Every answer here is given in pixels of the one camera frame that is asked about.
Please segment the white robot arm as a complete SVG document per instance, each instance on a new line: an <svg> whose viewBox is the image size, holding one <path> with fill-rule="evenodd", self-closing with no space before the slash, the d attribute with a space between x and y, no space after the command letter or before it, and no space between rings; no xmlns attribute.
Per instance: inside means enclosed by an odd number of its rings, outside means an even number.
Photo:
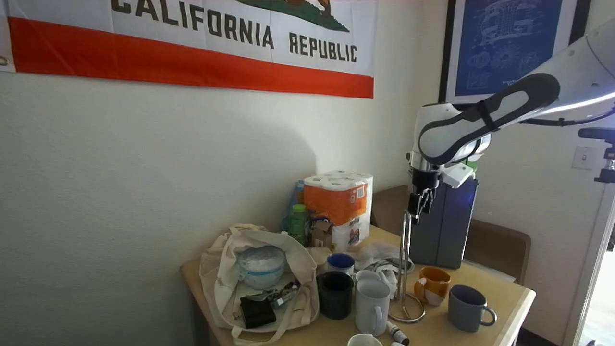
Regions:
<svg viewBox="0 0 615 346"><path fill-rule="evenodd" d="M429 211L440 181L457 188L490 144L490 134L507 125L582 109L611 100L615 92L615 19L575 40L509 86L465 109L452 104L425 106L417 117L409 152L411 188L407 215Z"/></svg>

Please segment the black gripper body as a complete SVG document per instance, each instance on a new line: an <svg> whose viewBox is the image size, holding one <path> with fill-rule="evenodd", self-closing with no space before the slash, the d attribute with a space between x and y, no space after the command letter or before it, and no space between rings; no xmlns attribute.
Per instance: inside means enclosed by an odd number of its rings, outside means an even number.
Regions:
<svg viewBox="0 0 615 346"><path fill-rule="evenodd" d="M438 177L434 171L423 171L417 167L409 169L411 184L409 184L409 198L407 198L407 211L419 219L423 213L431 211L431 204L434 200L434 192L438 186Z"/></svg>

